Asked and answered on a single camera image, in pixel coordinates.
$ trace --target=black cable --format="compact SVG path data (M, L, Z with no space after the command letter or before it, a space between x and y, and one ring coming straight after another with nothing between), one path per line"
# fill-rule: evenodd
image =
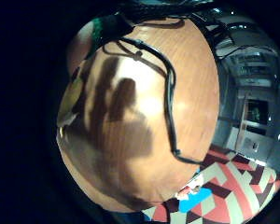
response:
M208 21L206 18L198 15L197 13L190 13L189 15L183 16L170 16L169 18L191 20L201 30L213 52L215 52L216 45L221 42L226 36L231 40L232 44L234 44L234 40L231 36L228 25L215 18L213 18L211 21ZM209 30L207 28L207 26L213 25L216 26L215 29Z
M180 6L183 6L183 5L185 5L187 2L188 2L189 0L183 0L183 1L181 1L180 3L178 3Z
M134 40L127 37L122 37L120 39L123 42L126 42L128 44L134 45L138 49L144 49L148 51L149 53L156 56L158 59L160 59L163 64L166 67L167 76L165 78L165 100L164 100L164 112L165 112L165 120L167 124L167 131L169 135L170 140L170 147L173 155L182 162L185 163L191 163L191 164L197 164L201 165L202 161L196 161L194 159L187 159L184 157L181 157L181 150L177 149L177 140L176 140L176 131L175 131L175 122L173 119L173 100L174 100L174 94L175 94L175 84L176 84L176 72L168 58L159 52L157 49L152 48L150 45L144 43L142 40Z
M139 1L124 2L119 5L118 12L128 21L138 24L143 21L151 21L166 18L171 15L184 15L217 7L219 3L214 1L189 2L189 4L143 4Z

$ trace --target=wooden table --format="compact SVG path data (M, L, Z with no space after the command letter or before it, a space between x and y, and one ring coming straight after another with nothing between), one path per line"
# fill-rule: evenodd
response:
M159 49L174 65L177 147L184 157L202 161L215 131L219 95L216 64L203 35L191 21L167 20L136 27L129 37ZM57 136L80 188L112 211L166 201L198 168L170 151L163 64L137 51L109 43L81 65L63 99L76 116Z

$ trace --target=cable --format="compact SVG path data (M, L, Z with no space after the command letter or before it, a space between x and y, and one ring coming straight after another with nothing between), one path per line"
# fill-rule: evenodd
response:
M192 12L207 10L217 7L218 3L213 0L202 2L190 2L190 4L143 4L139 1L122 2L118 12L133 24L143 21L151 21L166 18L171 15L184 15Z
M153 54L157 58L159 58L163 64L166 67L167 76L165 79L165 100L164 100L164 112L165 112L165 120L167 124L167 131L169 135L170 140L170 147L171 152L173 155L182 162L185 163L191 163L191 164L197 164L202 165L202 161L196 161L194 159L187 159L184 157L181 157L181 150L177 149L177 140L176 140L176 131L175 131L175 122L173 119L173 100L174 100L174 94L175 94L175 84L176 84L176 72L168 58L159 52L157 49L152 48L150 45L144 43L142 40L134 40L127 37L122 37L119 39L120 41L126 42L128 44L134 45L138 49L144 49L148 51L149 53Z
M183 0L180 3L178 3L180 6L185 5L189 0Z

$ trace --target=wood grain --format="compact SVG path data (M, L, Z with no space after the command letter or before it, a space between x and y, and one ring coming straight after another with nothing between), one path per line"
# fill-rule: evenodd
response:
M167 20L136 27L129 37L160 50L174 65L177 146L184 157L203 160L218 113L217 68L203 35L191 21ZM198 168L173 157L164 119L164 66L137 51L112 42L81 65L83 88L71 88L81 93L67 105L75 119L57 135L63 161L85 194L119 212L168 200Z

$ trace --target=wooden table surface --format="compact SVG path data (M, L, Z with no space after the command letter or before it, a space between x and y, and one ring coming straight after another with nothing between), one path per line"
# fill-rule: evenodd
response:
M167 20L136 27L128 37L159 49L175 67L177 147L184 157L202 161L215 131L219 95L216 64L203 35L191 21ZM63 161L80 188L104 209L119 212L168 200L198 168L170 151L163 64L137 51L109 43L80 66L59 118L72 122L57 134Z

